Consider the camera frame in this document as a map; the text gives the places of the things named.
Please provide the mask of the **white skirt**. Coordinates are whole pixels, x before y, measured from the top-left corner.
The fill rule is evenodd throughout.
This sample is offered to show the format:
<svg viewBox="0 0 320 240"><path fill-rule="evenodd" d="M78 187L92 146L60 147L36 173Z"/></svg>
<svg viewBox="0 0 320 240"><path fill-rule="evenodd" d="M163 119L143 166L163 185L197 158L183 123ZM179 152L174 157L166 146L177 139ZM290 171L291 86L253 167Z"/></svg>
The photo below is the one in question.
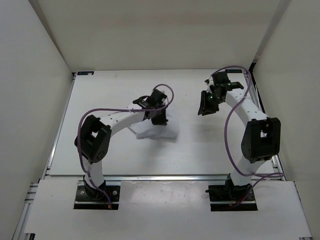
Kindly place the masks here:
<svg viewBox="0 0 320 240"><path fill-rule="evenodd" d="M175 140L179 134L179 121L177 115L168 110L166 125L154 125L151 120L134 123L128 127L137 139L165 139Z"/></svg>

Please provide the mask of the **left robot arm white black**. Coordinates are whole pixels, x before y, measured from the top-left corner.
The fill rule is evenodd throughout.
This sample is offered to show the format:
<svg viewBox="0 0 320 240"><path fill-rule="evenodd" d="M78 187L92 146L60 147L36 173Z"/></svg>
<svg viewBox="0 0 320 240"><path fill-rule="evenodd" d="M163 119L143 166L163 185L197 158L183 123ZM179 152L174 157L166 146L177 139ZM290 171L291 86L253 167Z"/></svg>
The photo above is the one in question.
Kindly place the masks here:
<svg viewBox="0 0 320 240"><path fill-rule="evenodd" d="M74 145L84 172L84 191L94 201L110 200L103 177L102 160L107 155L111 138L134 124L151 121L151 126L166 126L166 109L118 109L107 117L91 114L81 119Z"/></svg>

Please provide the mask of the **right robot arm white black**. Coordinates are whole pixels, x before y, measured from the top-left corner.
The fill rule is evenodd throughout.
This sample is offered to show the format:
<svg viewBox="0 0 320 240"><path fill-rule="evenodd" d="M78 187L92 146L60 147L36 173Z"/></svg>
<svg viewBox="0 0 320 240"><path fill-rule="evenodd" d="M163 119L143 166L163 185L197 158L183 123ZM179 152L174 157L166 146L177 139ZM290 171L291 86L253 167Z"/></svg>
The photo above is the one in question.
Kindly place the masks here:
<svg viewBox="0 0 320 240"><path fill-rule="evenodd" d="M247 97L248 89L241 84L233 86L224 83L211 85L201 92L200 116L219 111L219 105L226 103L231 107L230 114L237 114L245 129L241 140L242 152L239 162L234 162L231 153L227 155L234 168L223 185L212 185L208 189L214 201L243 201L252 191L251 180L281 177L281 173L258 173L258 169L280 151L281 122L276 117L263 113Z"/></svg>

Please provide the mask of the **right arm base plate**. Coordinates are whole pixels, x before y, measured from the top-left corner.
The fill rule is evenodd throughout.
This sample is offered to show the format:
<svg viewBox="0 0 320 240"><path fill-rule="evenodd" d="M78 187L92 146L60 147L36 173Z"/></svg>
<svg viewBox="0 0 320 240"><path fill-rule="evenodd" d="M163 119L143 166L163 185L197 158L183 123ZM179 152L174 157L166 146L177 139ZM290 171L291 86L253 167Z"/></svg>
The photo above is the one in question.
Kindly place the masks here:
<svg viewBox="0 0 320 240"><path fill-rule="evenodd" d="M252 212L257 211L252 185L209 185L205 191L209 195L211 212Z"/></svg>

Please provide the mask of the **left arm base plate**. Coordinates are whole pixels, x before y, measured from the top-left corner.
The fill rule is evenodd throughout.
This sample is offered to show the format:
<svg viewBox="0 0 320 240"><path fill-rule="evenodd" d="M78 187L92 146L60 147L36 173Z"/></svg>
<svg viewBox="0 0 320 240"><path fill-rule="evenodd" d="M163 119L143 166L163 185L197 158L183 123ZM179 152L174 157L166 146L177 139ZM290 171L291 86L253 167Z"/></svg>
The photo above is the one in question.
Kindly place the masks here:
<svg viewBox="0 0 320 240"><path fill-rule="evenodd" d="M107 197L103 193L99 193L96 197L91 197L87 194L84 185L78 185L73 208L75 210L118 210L120 190L120 185L107 185L105 187L105 192L110 198L110 206Z"/></svg>

